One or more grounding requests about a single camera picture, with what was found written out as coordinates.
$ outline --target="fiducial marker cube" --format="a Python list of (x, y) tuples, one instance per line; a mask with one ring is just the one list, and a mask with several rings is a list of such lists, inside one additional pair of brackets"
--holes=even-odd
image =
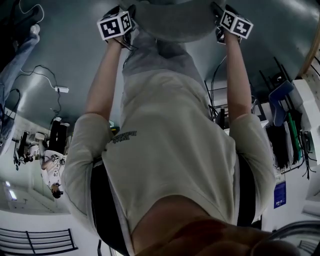
[(247, 39), (254, 25), (246, 18), (225, 10), (220, 25), (230, 33)]
[(132, 28), (128, 11), (104, 18), (97, 22), (97, 26), (102, 40), (123, 36)]

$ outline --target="power strip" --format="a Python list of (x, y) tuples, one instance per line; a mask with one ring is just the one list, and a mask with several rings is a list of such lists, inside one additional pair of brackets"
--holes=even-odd
[(57, 92), (59, 89), (60, 93), (65, 93), (67, 94), (69, 92), (69, 88), (68, 87), (61, 87), (61, 86), (56, 86), (54, 87), (55, 91)]

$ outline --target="short sleeve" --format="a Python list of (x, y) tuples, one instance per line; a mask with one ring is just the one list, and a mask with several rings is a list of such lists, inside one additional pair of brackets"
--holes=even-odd
[(98, 114), (85, 114), (75, 123), (62, 173), (62, 185), (71, 213), (80, 211), (87, 215), (93, 161), (101, 156), (111, 136), (109, 122)]
[(258, 217), (267, 207), (276, 185), (267, 133), (256, 115), (246, 114), (232, 122), (229, 135), (235, 141), (237, 153), (247, 161), (252, 170), (256, 191), (255, 217)]

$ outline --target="gray shorts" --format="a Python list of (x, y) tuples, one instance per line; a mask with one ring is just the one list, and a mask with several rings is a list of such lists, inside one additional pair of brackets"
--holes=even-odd
[(205, 89), (192, 57), (183, 44), (156, 40), (154, 37), (139, 30), (133, 40), (136, 47), (129, 52), (128, 59), (122, 71), (124, 80), (129, 76), (152, 70), (169, 70), (186, 75), (196, 80)]

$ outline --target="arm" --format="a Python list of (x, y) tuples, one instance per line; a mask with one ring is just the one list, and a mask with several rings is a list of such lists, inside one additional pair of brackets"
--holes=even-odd
[(113, 39), (109, 40), (87, 97), (86, 114), (98, 114), (109, 121), (121, 49), (120, 43)]
[(47, 169), (48, 165), (50, 164), (50, 162), (52, 161), (54, 157), (52, 156), (48, 161), (45, 161), (42, 165), (41, 165), (41, 169), (45, 170)]
[(229, 121), (251, 113), (251, 89), (238, 37), (225, 32)]
[(112, 138), (109, 118), (121, 49), (122, 46), (118, 42), (109, 40), (88, 94), (85, 114), (75, 123), (68, 157), (61, 175), (68, 209), (78, 217), (91, 214), (87, 212), (87, 197), (93, 162), (101, 157)]
[(256, 191), (255, 216), (262, 214), (273, 196), (276, 178), (270, 143), (260, 119), (251, 114), (251, 89), (238, 37), (225, 33), (227, 47), (227, 101), (229, 135), (238, 155), (250, 166)]

